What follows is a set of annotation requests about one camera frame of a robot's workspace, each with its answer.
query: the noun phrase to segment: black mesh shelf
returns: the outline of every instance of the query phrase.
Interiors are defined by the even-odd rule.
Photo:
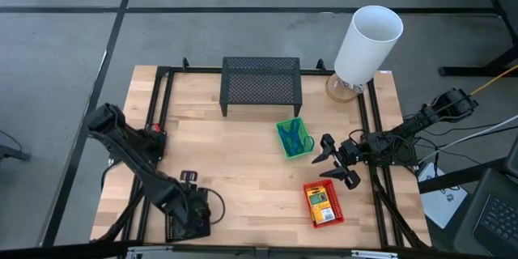
[[[224,57],[219,104],[223,116],[228,104],[302,106],[300,64],[297,57]]]

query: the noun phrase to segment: white lamp shade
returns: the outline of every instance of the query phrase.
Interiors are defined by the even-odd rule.
[[[334,61],[338,77],[351,85],[368,82],[402,33],[403,22],[390,9],[382,6],[358,9]]]

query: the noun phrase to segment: lamp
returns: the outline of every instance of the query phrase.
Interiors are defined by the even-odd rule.
[[[363,85],[372,79],[402,33],[401,18],[389,8],[358,9],[334,61],[336,74],[326,83],[329,98],[348,102],[362,93]]]

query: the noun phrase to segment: wooden table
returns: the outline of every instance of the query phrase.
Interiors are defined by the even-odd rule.
[[[136,66],[129,85],[124,114],[134,128],[145,124],[156,66]],[[233,105],[228,116],[219,108],[220,74],[176,73],[168,108],[168,144],[159,170],[179,177],[182,170],[198,172],[198,184],[218,191],[227,205],[225,218],[212,226],[209,237],[182,244],[379,248],[378,227],[367,167],[352,169],[362,182],[349,190],[335,180],[334,187],[345,222],[332,227],[312,226],[302,185],[322,180],[319,174],[333,168],[332,160],[311,164],[319,154],[286,159],[276,133],[275,123],[293,117],[291,107],[282,105]],[[331,133],[337,142],[361,128],[359,105],[333,102],[325,94],[325,76],[302,76],[304,106],[300,116],[309,133],[320,141]],[[375,76],[380,115],[384,130],[402,122],[393,76]],[[158,119],[163,88],[157,104]],[[367,111],[370,111],[366,94]],[[374,128],[372,113],[369,124]],[[403,167],[391,167],[397,206],[407,223],[425,243],[430,244],[417,181]],[[102,236],[124,210],[130,196],[133,173],[121,165],[108,173],[104,183],[91,238]],[[221,202],[209,198],[212,220],[221,215]],[[393,244],[390,216],[385,213],[389,242]],[[134,216],[130,238],[135,238],[140,211]],[[164,215],[150,208],[145,241],[164,242]]]

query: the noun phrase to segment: gray floor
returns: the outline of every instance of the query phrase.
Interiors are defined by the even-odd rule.
[[[502,0],[518,29],[516,0]],[[0,6],[118,6],[120,0],[0,0]],[[130,0],[130,6],[490,6],[489,0]],[[32,153],[30,163],[0,163],[0,249],[34,246],[99,69],[114,20],[106,15],[0,14],[0,129]],[[100,97],[122,106],[134,65],[219,66],[223,56],[293,56],[303,67],[331,66],[351,15],[126,15]],[[485,78],[441,78],[439,66],[481,66],[511,45],[498,18],[403,15],[405,32],[382,68],[393,70],[401,109],[418,107],[450,87],[471,91]],[[480,125],[518,111],[515,79],[476,96],[481,105],[459,126]],[[451,125],[435,125],[441,132]],[[437,142],[452,141],[466,133]],[[505,155],[514,133],[454,149],[478,161]],[[0,142],[9,143],[0,136]],[[107,155],[87,142],[58,233],[59,244],[86,242],[100,196]],[[440,160],[446,172],[471,166]]]

